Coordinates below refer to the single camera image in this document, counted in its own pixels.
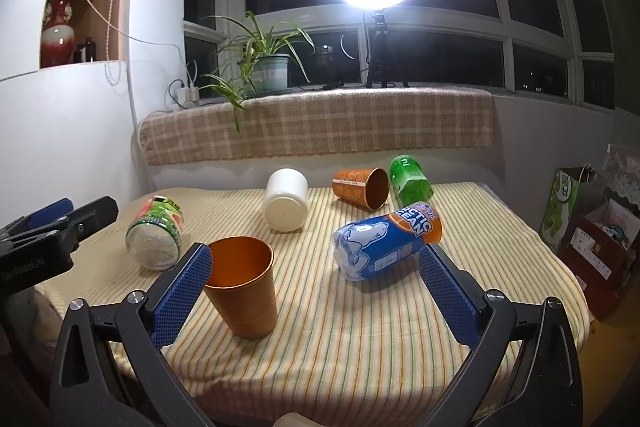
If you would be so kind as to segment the orange paper cup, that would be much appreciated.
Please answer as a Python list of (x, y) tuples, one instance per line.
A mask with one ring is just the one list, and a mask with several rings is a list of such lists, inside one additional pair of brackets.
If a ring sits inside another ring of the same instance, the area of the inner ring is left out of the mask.
[(273, 250), (256, 237), (234, 236), (209, 244), (212, 274), (204, 291), (234, 335), (268, 336), (277, 325)]
[(337, 198), (374, 211), (386, 203), (390, 182), (382, 168), (346, 169), (334, 174), (332, 190)]

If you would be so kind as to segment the white plastic cup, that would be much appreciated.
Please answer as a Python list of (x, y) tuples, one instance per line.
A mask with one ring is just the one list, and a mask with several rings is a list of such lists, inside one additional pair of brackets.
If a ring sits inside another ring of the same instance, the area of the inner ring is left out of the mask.
[(308, 181), (300, 171), (282, 168), (268, 179), (262, 217), (274, 231), (295, 232), (308, 217)]

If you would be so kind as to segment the green red label jar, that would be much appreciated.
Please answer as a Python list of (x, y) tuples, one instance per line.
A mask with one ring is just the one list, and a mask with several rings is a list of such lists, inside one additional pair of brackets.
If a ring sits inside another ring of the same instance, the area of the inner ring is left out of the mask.
[(152, 271), (173, 267), (180, 257), (183, 214), (171, 198), (154, 195), (148, 199), (129, 225), (127, 254)]

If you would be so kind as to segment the red cardboard box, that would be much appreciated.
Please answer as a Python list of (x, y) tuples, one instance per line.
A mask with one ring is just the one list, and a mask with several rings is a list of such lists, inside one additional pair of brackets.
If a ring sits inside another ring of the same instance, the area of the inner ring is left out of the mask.
[(578, 280), (591, 314), (606, 320), (622, 302), (639, 265), (639, 217), (607, 200), (578, 219), (560, 258)]

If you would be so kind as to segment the red porcelain vase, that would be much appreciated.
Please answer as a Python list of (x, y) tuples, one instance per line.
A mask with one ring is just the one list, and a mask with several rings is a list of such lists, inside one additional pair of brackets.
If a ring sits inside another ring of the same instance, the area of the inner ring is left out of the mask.
[(75, 0), (47, 0), (40, 38), (40, 66), (66, 65), (75, 49), (75, 31), (70, 26)]

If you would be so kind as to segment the yellow striped tablecloth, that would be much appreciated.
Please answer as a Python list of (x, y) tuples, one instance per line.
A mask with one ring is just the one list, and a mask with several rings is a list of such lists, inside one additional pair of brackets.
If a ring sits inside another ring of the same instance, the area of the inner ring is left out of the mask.
[[(258, 190), (168, 188), (162, 195), (183, 214), (180, 259), (195, 243), (209, 248), (234, 236), (256, 237), (273, 250), (278, 321), (268, 336), (234, 335), (203, 288), (177, 339), (162, 349), (213, 423), (422, 426), (470, 349), (454, 339), (421, 279), (420, 253), (352, 282), (334, 259), (331, 236), (368, 218), (326, 188), (310, 191), (309, 217), (295, 233), (268, 229)], [(81, 243), (70, 271), (43, 284), (63, 319), (77, 298), (90, 306), (119, 303), (163, 273), (142, 268), (125, 248), (129, 225), (148, 199), (130, 202), (114, 223)], [(439, 185), (427, 204), (442, 220), (435, 245), (458, 269), (514, 303), (559, 298), (578, 351), (588, 333), (585, 297), (520, 217), (471, 182)], [(517, 341), (506, 349), (480, 415), (498, 407), (518, 350)]]

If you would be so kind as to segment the green paper bag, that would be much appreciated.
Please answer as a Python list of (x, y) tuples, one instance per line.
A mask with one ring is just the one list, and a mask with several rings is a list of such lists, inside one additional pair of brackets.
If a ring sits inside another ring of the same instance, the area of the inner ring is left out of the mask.
[(546, 210), (539, 229), (542, 241), (557, 254), (582, 215), (601, 202), (605, 177), (590, 165), (555, 170)]

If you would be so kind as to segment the blue Arctic Ocean bottle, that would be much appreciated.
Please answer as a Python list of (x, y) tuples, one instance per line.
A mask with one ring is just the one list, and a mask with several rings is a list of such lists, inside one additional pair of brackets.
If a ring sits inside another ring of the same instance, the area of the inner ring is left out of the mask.
[(427, 202), (343, 225), (332, 233), (334, 259), (348, 281), (372, 279), (442, 239), (442, 220)]

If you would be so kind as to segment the white lace cloth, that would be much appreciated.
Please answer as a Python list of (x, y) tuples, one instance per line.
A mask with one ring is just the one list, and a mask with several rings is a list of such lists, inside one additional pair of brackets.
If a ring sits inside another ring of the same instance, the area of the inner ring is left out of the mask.
[(606, 186), (634, 207), (639, 207), (639, 170), (638, 147), (608, 144), (604, 164)]

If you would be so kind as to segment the green plastic bottle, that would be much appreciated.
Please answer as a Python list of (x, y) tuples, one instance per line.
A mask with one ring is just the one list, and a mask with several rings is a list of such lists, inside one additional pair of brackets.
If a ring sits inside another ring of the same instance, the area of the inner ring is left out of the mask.
[(412, 156), (396, 156), (390, 162), (388, 174), (398, 202), (404, 207), (415, 202), (428, 202), (434, 195), (430, 181)]

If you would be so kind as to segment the potted spider plant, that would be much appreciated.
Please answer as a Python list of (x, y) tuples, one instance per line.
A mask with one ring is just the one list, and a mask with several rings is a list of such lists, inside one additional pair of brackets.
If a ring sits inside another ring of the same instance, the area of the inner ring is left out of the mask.
[(252, 96), (267, 93), (262, 86), (277, 75), (279, 65), (284, 66), (285, 77), (288, 77), (288, 63), (293, 63), (306, 83), (310, 83), (295, 45), (306, 44), (312, 54), (316, 53), (316, 45), (308, 31), (299, 24), (277, 22), (264, 29), (250, 11), (245, 12), (242, 20), (221, 14), (212, 14), (208, 18), (224, 20), (238, 28), (236, 34), (224, 40), (217, 51), (217, 55), (229, 53), (229, 56), (224, 60), (221, 58), (213, 72), (202, 75), (207, 80), (203, 89), (213, 90), (231, 104), (236, 131), (241, 130), (240, 115), (245, 109), (245, 102)]

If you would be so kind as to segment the brown plaid cloth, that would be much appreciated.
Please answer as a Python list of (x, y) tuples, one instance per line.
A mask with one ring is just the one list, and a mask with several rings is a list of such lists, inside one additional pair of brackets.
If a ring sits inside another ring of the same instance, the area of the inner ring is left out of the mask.
[(142, 122), (154, 167), (206, 161), (491, 147), (495, 107), (475, 89), (310, 91), (209, 104)]

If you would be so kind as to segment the black light tripod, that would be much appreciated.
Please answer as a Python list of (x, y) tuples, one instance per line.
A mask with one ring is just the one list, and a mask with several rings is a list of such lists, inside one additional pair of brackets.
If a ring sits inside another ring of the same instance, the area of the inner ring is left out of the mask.
[(364, 85), (372, 88), (378, 83), (382, 88), (387, 88), (391, 82), (400, 82), (402, 87), (408, 88), (409, 83), (401, 74), (397, 55), (390, 44), (384, 12), (376, 11), (373, 19), (375, 35), (370, 46), (370, 62)]

